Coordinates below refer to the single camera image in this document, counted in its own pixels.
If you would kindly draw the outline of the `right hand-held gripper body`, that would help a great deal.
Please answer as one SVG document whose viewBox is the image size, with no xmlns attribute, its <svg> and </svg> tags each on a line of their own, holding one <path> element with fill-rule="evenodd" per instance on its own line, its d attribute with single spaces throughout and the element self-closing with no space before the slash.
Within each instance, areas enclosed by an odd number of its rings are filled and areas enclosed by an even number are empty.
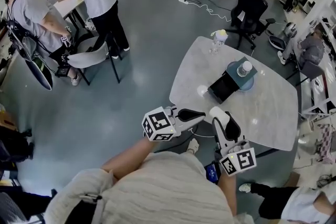
<svg viewBox="0 0 336 224">
<path fill-rule="evenodd" d="M 229 150 L 217 148 L 215 158 L 223 172 L 229 177 L 257 166 L 254 148 L 249 145 L 247 140 L 240 141 Z"/>
</svg>

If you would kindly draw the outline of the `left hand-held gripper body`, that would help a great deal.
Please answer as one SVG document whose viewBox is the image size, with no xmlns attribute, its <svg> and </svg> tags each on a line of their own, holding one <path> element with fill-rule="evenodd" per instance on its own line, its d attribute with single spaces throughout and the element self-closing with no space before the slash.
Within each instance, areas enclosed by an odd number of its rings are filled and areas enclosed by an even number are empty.
<svg viewBox="0 0 336 224">
<path fill-rule="evenodd" d="M 162 106 L 144 115 L 143 136 L 151 142 L 170 141 L 182 134 L 179 126 L 180 109 L 177 106 Z"/>
</svg>

